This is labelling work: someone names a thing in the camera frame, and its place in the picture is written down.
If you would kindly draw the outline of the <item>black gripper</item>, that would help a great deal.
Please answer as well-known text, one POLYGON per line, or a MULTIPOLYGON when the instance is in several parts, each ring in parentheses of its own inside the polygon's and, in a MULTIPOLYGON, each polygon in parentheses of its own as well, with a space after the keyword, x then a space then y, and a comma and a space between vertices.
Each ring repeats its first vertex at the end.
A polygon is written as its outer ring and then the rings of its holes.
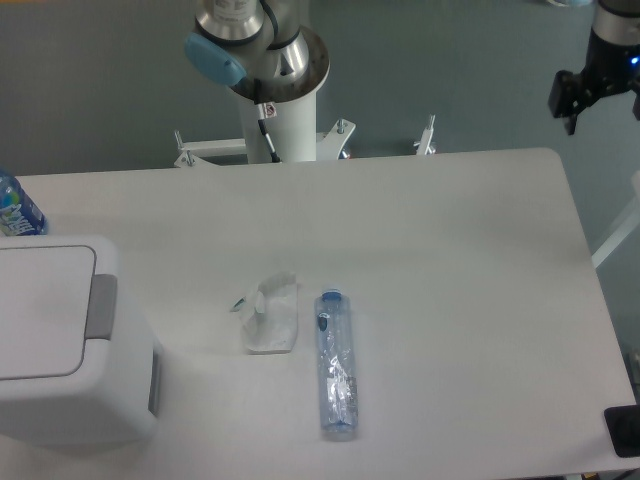
POLYGON ((560 70, 555 74, 548 107, 572 136, 578 116, 585 109, 605 97, 627 92, 635 94, 632 112, 640 119, 639 44, 611 43, 591 30, 583 70, 581 73, 560 70))

